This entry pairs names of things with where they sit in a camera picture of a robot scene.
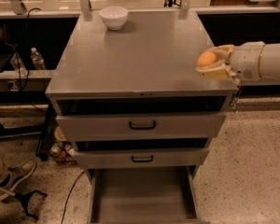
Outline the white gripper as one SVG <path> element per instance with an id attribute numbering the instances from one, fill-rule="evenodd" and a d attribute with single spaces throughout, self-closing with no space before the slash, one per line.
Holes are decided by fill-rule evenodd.
<path id="1" fill-rule="evenodd" d="M 260 80 L 259 60 L 265 47 L 263 42 L 247 42 L 241 46 L 221 45 L 212 47 L 209 51 L 216 54 L 219 60 L 230 59 L 230 65 L 225 63 L 206 67 L 197 67 L 200 77 L 215 80 L 232 80 L 236 85 L 241 81 Z"/>

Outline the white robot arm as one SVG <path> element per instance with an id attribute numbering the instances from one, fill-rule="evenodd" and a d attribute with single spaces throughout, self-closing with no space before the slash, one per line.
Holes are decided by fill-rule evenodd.
<path id="1" fill-rule="evenodd" d="M 213 47 L 199 56 L 196 70 L 200 77 L 232 79 L 238 86 L 280 82 L 280 43 L 258 41 Z"/>

